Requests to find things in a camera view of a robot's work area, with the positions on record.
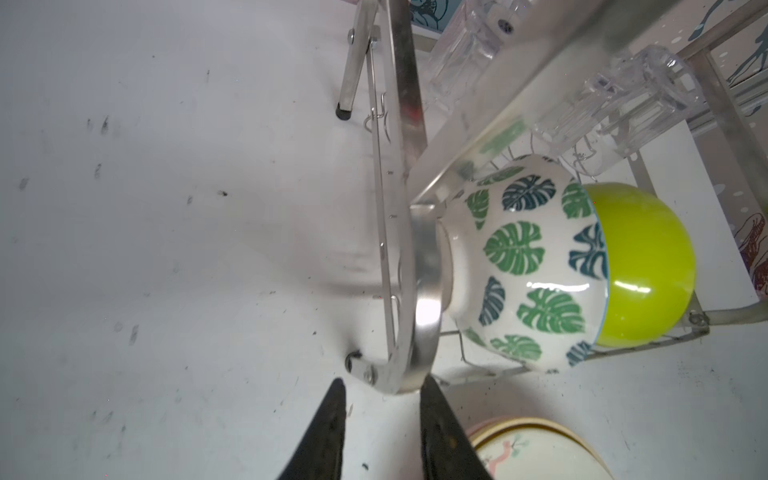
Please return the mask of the green leaf pattern bowl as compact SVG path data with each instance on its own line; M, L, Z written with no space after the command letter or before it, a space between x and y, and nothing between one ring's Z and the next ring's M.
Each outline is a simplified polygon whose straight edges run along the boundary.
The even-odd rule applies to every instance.
M609 299L603 230L585 188L529 154L465 185L439 225L451 258L446 315L461 334L529 370L583 362Z

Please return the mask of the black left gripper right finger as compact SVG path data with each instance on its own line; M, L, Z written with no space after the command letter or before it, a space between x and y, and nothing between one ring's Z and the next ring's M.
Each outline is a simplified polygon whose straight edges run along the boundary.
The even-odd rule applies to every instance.
M420 433L424 479L492 479L431 375L420 389Z

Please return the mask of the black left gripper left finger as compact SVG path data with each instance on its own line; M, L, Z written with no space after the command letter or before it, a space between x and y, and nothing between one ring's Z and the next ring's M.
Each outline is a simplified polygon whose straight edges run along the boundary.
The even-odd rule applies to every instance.
M342 475L347 405L346 387L335 378L279 480L339 480Z

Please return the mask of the lime green bowl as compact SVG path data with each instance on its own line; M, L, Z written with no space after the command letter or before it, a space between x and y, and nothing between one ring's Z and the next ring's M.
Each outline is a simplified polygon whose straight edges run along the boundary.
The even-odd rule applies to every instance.
M692 241L656 196L622 183L586 187L601 222L609 262L609 301L597 344L630 348L671 330L696 282Z

